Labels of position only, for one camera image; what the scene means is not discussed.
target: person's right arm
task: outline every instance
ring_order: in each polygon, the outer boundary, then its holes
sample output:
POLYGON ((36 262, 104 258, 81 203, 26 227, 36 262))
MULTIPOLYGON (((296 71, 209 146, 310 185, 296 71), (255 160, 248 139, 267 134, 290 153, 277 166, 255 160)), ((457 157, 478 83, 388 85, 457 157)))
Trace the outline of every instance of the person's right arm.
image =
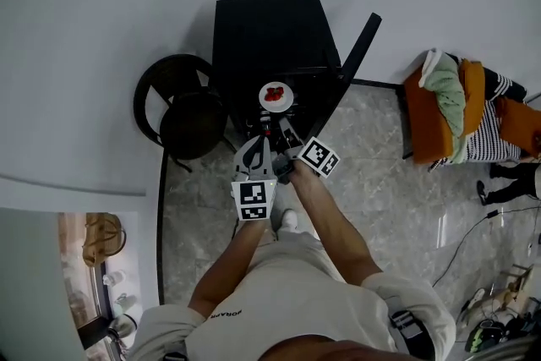
POLYGON ((365 278, 381 272, 363 237, 340 212, 321 179, 303 162, 295 161, 294 165, 291 183, 344 280, 360 286, 365 278))

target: white shoe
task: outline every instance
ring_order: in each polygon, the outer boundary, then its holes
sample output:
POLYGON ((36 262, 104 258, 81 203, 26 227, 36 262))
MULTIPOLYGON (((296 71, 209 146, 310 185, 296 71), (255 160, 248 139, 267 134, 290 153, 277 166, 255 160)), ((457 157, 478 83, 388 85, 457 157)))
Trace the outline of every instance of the white shoe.
POLYGON ((286 209, 281 214, 281 225, 278 230, 284 230, 286 232, 296 232, 298 226, 297 212, 293 209, 286 209))

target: shoe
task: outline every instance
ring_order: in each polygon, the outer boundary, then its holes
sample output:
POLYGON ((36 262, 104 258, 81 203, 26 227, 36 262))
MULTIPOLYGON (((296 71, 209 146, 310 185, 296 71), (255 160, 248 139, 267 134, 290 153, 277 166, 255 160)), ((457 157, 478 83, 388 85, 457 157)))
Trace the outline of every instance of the shoe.
POLYGON ((481 181, 477 181, 477 194, 479 195, 479 198, 481 199, 481 205, 486 206, 487 194, 484 192, 484 183, 482 183, 481 181))
POLYGON ((278 230, 285 230, 286 232, 296 232, 298 226, 297 212, 293 209, 286 209, 281 214, 281 225, 278 230))
POLYGON ((490 172, 489 172, 490 179, 499 178, 499 176, 496 174, 498 167, 499 166, 495 162, 490 164, 490 172))

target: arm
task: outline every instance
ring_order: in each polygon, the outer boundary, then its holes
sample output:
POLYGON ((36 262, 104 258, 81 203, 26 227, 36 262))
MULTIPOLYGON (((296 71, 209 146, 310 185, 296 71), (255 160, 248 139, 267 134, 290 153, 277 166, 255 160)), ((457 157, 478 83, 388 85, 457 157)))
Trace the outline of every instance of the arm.
POLYGON ((265 227, 266 221, 247 222, 243 225, 197 283, 188 304, 191 309, 208 318, 216 306, 233 293, 246 275, 265 227))
POLYGON ((360 286, 366 277, 381 272, 361 234, 340 212, 312 169, 295 161, 295 172, 290 175, 290 180, 321 243, 344 280, 360 286))

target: black chair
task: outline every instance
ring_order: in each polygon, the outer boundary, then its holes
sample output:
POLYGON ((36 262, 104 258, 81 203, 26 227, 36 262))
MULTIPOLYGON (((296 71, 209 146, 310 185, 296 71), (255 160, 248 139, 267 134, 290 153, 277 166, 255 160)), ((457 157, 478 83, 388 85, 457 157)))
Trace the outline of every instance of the black chair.
POLYGON ((188 172, 192 170, 179 160, 193 160, 209 153, 224 141, 227 111, 220 97, 210 90, 212 67, 205 60, 189 54, 164 57, 148 68, 135 89, 135 122, 143 134, 162 146, 173 161, 188 172), (209 86, 199 82, 197 71, 209 77, 209 86), (146 118, 145 103, 154 88, 168 109, 157 133, 146 118))

